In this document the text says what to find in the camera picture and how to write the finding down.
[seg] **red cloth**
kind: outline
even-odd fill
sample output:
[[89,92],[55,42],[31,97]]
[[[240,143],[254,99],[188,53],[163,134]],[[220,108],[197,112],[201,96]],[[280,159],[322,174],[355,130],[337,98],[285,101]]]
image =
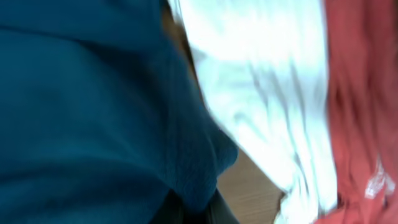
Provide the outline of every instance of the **red cloth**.
[[394,0],[326,0],[339,207],[317,224],[398,223]]

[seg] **white cloth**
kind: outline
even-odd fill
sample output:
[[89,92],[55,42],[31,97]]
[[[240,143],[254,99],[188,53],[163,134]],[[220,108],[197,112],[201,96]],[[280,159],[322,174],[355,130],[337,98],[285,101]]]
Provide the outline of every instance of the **white cloth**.
[[275,223],[337,204],[321,0],[169,0],[208,109],[286,193]]

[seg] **wooden floor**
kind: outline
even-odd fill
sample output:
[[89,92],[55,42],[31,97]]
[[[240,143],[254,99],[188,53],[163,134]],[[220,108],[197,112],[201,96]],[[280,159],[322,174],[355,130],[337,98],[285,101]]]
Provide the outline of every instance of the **wooden floor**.
[[218,188],[242,224],[273,223],[281,192],[242,151]]

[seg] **white print on red fabric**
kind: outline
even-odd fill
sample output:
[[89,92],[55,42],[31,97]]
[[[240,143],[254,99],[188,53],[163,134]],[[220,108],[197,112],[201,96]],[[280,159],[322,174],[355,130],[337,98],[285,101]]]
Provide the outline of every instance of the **white print on red fabric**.
[[374,199],[384,186],[386,186],[386,195],[392,195],[396,188],[396,183],[394,183],[390,175],[384,171],[381,159],[378,156],[376,161],[376,171],[368,182],[368,186],[365,190],[365,197],[368,199]]

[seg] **blue sweatshirt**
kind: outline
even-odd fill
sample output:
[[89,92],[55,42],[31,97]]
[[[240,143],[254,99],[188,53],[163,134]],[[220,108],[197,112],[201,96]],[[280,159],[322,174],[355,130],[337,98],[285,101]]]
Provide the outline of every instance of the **blue sweatshirt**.
[[201,212],[237,148],[162,32],[160,0],[0,1],[0,223]]

